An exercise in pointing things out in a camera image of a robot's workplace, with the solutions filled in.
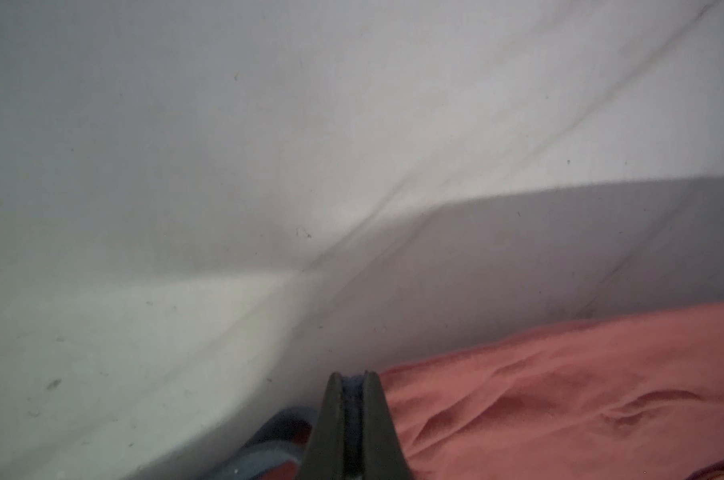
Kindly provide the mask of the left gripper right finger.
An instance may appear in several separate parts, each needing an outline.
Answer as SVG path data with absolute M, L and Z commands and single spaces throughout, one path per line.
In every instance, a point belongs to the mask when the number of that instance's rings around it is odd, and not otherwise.
M 413 480 L 377 373 L 365 373 L 362 400 L 362 478 Z

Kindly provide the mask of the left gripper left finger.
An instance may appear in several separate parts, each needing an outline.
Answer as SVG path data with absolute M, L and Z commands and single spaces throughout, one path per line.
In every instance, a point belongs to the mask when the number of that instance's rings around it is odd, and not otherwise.
M 296 480 L 341 480 L 345 462 L 345 400 L 343 376 L 334 372 L 327 383 L 316 425 L 307 443 Z

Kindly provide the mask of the red tank top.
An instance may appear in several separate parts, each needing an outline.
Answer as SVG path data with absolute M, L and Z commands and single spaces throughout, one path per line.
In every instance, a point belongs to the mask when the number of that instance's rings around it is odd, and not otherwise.
M 343 376 L 362 478 L 364 374 Z M 724 479 L 724 304 L 545 327 L 378 374 L 414 479 Z M 321 406 L 270 418 L 215 479 L 295 479 Z

